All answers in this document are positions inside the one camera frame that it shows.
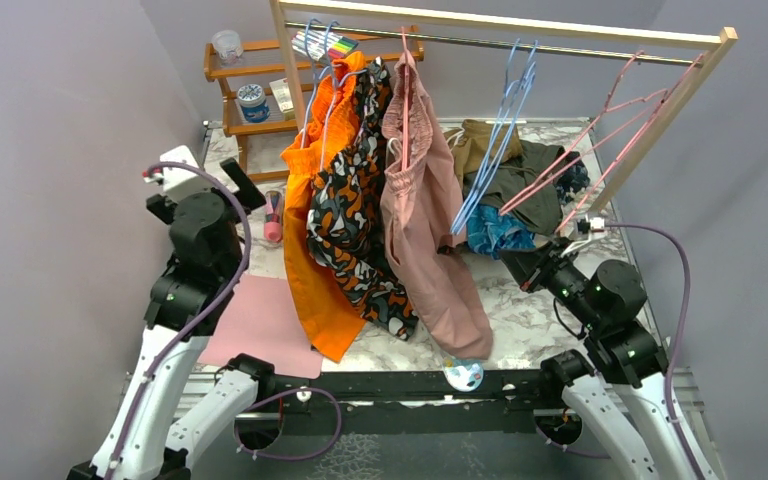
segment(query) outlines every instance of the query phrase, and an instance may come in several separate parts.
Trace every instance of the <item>marble table top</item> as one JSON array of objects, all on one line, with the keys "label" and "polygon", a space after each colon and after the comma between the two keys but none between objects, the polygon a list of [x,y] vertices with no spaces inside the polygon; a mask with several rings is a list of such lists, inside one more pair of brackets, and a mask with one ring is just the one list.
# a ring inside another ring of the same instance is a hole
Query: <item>marble table top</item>
[{"label": "marble table top", "polygon": [[[442,124],[443,129],[459,124]],[[520,127],[520,137],[533,142],[561,144],[566,147],[586,126],[579,121],[556,123],[527,123]],[[249,173],[283,170],[285,165],[280,152],[292,142],[293,134],[272,134],[249,137]],[[585,151],[591,146],[589,137],[576,150]],[[220,129],[213,130],[211,144],[205,160],[205,168],[220,180],[230,183],[219,168],[219,162],[237,156],[236,139],[226,138]],[[593,153],[584,156],[584,163],[591,182],[600,175],[599,165]],[[286,182],[261,183],[261,191],[285,190]],[[265,277],[286,278],[283,249],[263,238],[264,213],[252,212],[249,217],[254,238],[249,273]],[[628,260],[628,250],[620,232],[612,232],[602,242],[583,249],[576,265],[585,275],[591,275],[604,260],[618,258]],[[552,310],[552,295],[546,291],[526,294],[519,290],[507,269],[499,261],[489,257],[467,253],[466,263],[472,271],[484,308],[490,318],[495,335],[495,345],[490,359],[484,362],[486,369],[538,368],[540,361],[577,348],[580,342],[558,324]],[[578,323],[565,310],[561,315],[572,328]],[[654,330],[648,316],[639,317],[644,326]],[[398,340],[389,333],[367,325],[338,364],[325,359],[322,370],[328,371],[421,371],[439,370],[441,357],[431,345],[424,330],[418,330],[411,340]]]}]

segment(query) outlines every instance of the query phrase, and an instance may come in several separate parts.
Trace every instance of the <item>wooden shelf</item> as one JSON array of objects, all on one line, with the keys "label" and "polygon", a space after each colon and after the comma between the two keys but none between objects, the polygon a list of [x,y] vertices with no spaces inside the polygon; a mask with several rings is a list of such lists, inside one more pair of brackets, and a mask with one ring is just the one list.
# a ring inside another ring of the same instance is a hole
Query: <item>wooden shelf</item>
[{"label": "wooden shelf", "polygon": [[[419,27],[412,25],[411,32],[419,32]],[[387,46],[383,41],[394,42],[391,38],[376,37],[373,35],[353,35],[347,34],[354,40],[357,40],[358,50],[365,53],[367,58],[381,57],[385,62],[395,62],[402,56],[401,41],[396,51],[387,51]],[[416,61],[421,62],[425,59],[425,48],[421,41],[411,41],[411,55]],[[208,43],[204,47],[204,77],[208,82],[217,82],[219,90],[222,93],[222,130],[225,136],[237,137],[237,150],[239,152],[239,162],[243,171],[247,171],[248,163],[248,141],[250,135],[260,135],[266,133],[295,132],[297,131],[295,120],[284,120],[283,114],[278,109],[275,99],[272,95],[272,89],[264,87],[264,93],[267,95],[269,106],[269,118],[261,123],[250,123],[243,120],[240,107],[237,105],[237,92],[228,84],[229,78],[244,77],[247,75],[262,75],[271,73],[284,73],[284,64],[281,61],[280,47],[278,40],[261,40],[257,42],[243,42],[244,64],[233,67],[223,67],[219,62],[219,56],[213,48],[213,44]],[[297,62],[299,70],[309,70],[311,62]],[[312,84],[302,85],[303,92],[313,90]],[[296,115],[304,115],[305,106],[296,106]],[[287,178],[287,170],[276,172],[261,172],[249,174],[253,182],[267,182]]]}]

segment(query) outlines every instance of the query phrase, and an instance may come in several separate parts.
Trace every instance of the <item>pink paper sheet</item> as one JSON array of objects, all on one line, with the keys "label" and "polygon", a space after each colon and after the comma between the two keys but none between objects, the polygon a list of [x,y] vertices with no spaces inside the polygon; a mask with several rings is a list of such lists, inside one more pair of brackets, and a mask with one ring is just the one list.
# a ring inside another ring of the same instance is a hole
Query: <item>pink paper sheet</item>
[{"label": "pink paper sheet", "polygon": [[243,275],[200,363],[222,366],[245,353],[275,365],[275,373],[316,378],[322,355],[310,349],[287,280]]}]

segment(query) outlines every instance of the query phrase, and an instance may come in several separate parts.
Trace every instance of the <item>clothing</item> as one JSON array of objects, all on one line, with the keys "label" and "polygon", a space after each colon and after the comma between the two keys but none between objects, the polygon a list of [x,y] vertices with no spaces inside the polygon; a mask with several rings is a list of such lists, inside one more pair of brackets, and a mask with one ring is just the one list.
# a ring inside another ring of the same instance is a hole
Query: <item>clothing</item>
[{"label": "clothing", "polygon": [[[540,173],[564,153],[560,145],[543,145],[520,140],[523,155],[499,165],[487,191],[479,200],[480,205],[502,206],[526,186],[534,183]],[[475,173],[464,176],[464,195],[469,193],[475,181]],[[517,205],[511,214],[525,224],[531,233],[552,235],[561,223],[561,204],[553,185],[541,188],[528,200]]]},{"label": "clothing", "polygon": [[[334,60],[337,78],[363,68],[363,54],[355,52]],[[364,321],[349,304],[334,276],[318,265],[308,253],[307,217],[310,209],[311,181],[320,171],[320,152],[325,115],[336,95],[337,103],[328,122],[326,155],[333,158],[352,142],[358,130],[358,117],[352,109],[352,93],[357,76],[349,77],[335,92],[331,77],[319,84],[311,107],[311,120],[305,126],[309,146],[302,146],[302,133],[296,135],[281,158],[287,163],[287,193],[284,197],[284,266],[293,294],[299,321],[311,344],[330,360],[339,362],[363,328]]]},{"label": "clothing", "polygon": [[493,333],[472,275],[460,256],[437,253],[464,241],[463,234],[449,233],[463,198],[454,159],[418,75],[405,52],[395,67],[393,101],[381,128],[388,139],[400,140],[403,154],[384,172],[387,260],[440,348],[460,358],[486,359]]},{"label": "clothing", "polygon": [[590,186],[590,176],[588,176],[587,168],[578,152],[570,152],[564,161],[567,164],[574,163],[574,165],[556,179],[555,191],[558,193],[558,199],[561,203],[566,205],[575,199],[576,193]]},{"label": "clothing", "polygon": [[380,58],[366,68],[355,88],[359,135],[313,179],[307,246],[362,318],[407,340],[419,319],[384,255],[380,213],[387,152],[380,120],[392,97],[390,72]]},{"label": "clothing", "polygon": [[[458,183],[463,187],[464,174],[478,171],[487,150],[490,149],[490,134],[493,131],[493,124],[479,120],[464,120],[461,128],[449,130],[444,135],[446,141],[452,145],[452,156],[455,159],[455,176],[458,177]],[[508,127],[503,126],[493,142],[493,148],[490,152],[490,159],[499,151],[499,146],[508,133]],[[511,132],[511,138],[505,151],[502,153],[501,162],[507,162],[511,158],[522,155],[522,145],[519,143],[519,132],[516,126]]]},{"label": "clothing", "polygon": [[534,248],[534,234],[513,215],[499,215],[499,209],[478,205],[466,221],[467,245],[481,255],[499,259],[499,250]]}]

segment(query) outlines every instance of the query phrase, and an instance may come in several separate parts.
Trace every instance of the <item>pink bottle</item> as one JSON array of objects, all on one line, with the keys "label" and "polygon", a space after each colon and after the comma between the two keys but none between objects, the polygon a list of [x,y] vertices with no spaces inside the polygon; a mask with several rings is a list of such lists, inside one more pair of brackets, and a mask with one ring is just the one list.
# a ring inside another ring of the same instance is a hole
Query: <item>pink bottle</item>
[{"label": "pink bottle", "polygon": [[277,190],[269,190],[265,196],[266,223],[263,224],[263,236],[272,243],[278,243],[283,238],[281,215],[284,213],[284,198]]}]

